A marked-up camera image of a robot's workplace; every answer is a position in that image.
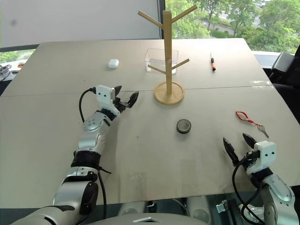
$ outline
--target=robotic arm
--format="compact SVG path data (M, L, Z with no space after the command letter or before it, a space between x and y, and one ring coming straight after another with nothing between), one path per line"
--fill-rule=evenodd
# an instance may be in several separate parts
M264 223L266 225L298 225L299 219L294 209L295 195L292 189L269 168L276 159L277 145L268 141L256 142L247 134L243 134L243 137L253 151L248 152L241 161L225 138L223 139L224 147L233 165L242 165L252 184L261 189L264 202Z
M99 85L92 88L101 110L83 123L83 133L67 175L58 189L53 204L29 214L13 225L76 225L96 207L98 197L97 176L101 179L100 157L110 125L126 109L131 108L139 92L128 102L116 97L121 86L109 88Z

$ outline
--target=clear plastic container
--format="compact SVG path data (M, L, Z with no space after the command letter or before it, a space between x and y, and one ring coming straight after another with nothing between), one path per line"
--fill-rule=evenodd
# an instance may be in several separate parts
M178 51L172 50L172 67L177 64ZM154 66L158 69L165 71L165 50L149 48L145 55L146 71L152 73L159 73L158 71L151 69L148 65Z

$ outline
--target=white table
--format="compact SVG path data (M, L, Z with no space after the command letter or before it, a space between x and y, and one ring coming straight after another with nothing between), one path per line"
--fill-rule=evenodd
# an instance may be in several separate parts
M271 85L244 39L173 40L179 51L173 80L185 89ZM82 93L97 84L123 85L122 90L154 90L165 75L146 72L148 48L164 48L163 40L113 40L41 44L10 84L4 96ZM217 70L212 72L210 52ZM109 69L110 59L119 59L118 69Z

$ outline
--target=metal key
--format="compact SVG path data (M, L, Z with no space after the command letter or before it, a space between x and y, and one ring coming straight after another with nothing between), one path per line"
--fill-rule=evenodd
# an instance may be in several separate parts
M264 126L263 125L260 125L260 126L257 126L257 128L262 131L264 133L264 135L266 135L267 138L269 138L269 135L266 133L266 131L264 130Z

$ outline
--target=round wooden base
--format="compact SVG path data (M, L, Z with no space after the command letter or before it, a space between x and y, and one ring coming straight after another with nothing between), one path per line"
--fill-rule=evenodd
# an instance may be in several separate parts
M172 93L168 95L166 82L162 82L154 89L154 96L162 104L175 105L183 99L184 89L180 84L172 82Z

